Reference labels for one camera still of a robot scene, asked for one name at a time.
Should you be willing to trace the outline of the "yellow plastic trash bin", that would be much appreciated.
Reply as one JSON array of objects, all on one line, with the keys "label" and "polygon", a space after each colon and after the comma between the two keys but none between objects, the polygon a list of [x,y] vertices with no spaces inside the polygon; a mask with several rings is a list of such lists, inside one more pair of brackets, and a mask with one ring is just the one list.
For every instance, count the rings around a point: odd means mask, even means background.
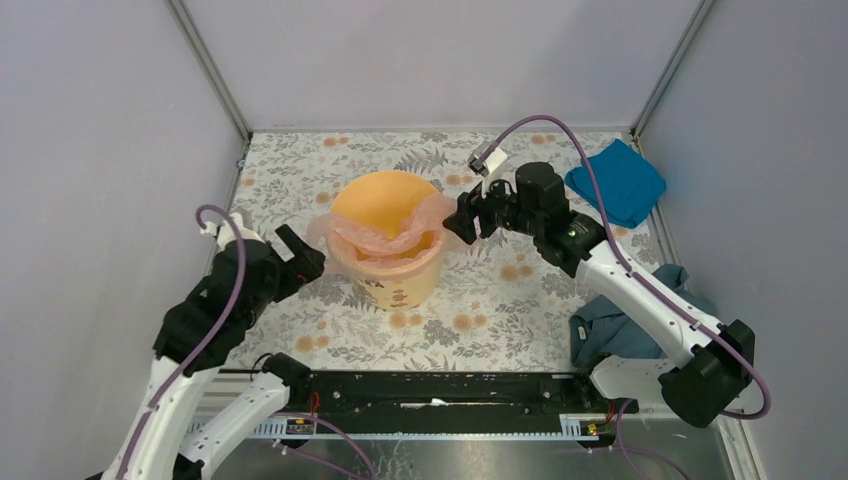
[{"label": "yellow plastic trash bin", "polygon": [[365,299],[385,310],[422,304],[441,273],[450,201],[422,177],[402,171],[364,175],[330,207],[324,234],[331,264]]}]

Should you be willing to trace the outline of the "pink plastic trash bag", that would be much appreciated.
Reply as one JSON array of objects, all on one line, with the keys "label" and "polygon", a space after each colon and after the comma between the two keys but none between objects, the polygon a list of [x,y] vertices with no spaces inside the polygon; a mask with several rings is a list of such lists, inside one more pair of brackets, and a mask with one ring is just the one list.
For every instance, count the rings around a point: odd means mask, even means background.
[{"label": "pink plastic trash bag", "polygon": [[334,270],[383,274],[397,269],[409,276],[434,256],[468,249],[442,225],[455,210],[455,201],[436,192],[415,202],[408,213],[392,213],[386,205],[367,209],[365,220],[326,213],[309,223],[306,237],[309,244],[324,246]]}]

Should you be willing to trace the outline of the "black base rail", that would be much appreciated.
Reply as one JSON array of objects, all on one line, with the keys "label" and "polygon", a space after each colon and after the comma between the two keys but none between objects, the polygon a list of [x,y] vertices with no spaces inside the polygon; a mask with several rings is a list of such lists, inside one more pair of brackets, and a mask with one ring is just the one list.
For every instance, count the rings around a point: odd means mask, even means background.
[{"label": "black base rail", "polygon": [[314,371],[285,412],[314,414],[354,434],[554,434],[560,418],[610,420],[636,402],[610,400],[583,374]]}]

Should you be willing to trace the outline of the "dark teal crumpled cloth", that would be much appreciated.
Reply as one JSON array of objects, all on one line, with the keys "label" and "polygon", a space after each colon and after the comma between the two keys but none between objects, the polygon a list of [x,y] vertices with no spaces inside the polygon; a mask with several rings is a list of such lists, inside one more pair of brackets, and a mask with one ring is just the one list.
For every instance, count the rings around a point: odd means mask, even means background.
[{"label": "dark teal crumpled cloth", "polygon": [[[718,314],[712,302],[687,289],[689,275],[684,267],[664,264],[653,276],[698,309],[713,316]],[[660,346],[604,296],[597,296],[578,308],[569,318],[569,329],[570,362],[576,368],[589,367],[603,354],[630,359],[666,358]]]}]

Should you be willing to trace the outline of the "bright blue folded cloth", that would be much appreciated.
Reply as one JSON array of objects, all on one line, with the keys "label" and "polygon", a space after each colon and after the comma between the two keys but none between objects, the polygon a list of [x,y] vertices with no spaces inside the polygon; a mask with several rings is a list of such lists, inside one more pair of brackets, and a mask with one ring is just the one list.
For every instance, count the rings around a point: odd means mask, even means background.
[{"label": "bright blue folded cloth", "polygon": [[589,163],[610,224],[635,229],[666,191],[659,172],[622,140],[591,156]]}]

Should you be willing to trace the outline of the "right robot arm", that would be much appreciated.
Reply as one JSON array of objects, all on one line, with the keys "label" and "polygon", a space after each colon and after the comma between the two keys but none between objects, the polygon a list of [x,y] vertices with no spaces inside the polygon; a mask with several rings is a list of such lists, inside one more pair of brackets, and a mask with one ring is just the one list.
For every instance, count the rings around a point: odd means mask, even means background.
[{"label": "right robot arm", "polygon": [[520,166],[513,182],[484,179],[458,197],[443,225],[468,245],[497,229],[527,235],[546,262],[615,304],[671,361],[657,378],[659,393],[693,427],[730,416],[730,404],[757,379],[753,330],[703,312],[628,259],[599,222],[570,207],[563,178],[547,163]]}]

